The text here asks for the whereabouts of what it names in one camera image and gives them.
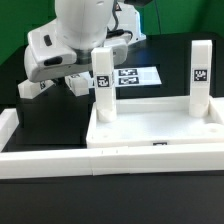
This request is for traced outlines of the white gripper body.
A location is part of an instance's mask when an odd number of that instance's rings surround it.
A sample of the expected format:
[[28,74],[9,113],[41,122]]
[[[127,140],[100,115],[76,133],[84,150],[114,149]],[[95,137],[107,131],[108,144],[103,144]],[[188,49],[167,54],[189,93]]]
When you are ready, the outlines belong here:
[[111,48],[115,65],[127,58],[125,37],[107,37],[107,20],[55,19],[28,33],[24,67],[29,81],[54,80],[92,68],[91,52]]

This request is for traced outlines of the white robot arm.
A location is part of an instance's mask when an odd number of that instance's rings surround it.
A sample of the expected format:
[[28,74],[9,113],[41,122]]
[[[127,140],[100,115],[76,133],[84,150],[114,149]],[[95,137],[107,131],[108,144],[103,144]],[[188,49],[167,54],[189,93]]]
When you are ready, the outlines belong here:
[[91,51],[110,47],[114,63],[127,58],[128,47],[142,41],[143,0],[55,0],[56,18],[28,33],[24,67],[31,82],[86,72]]

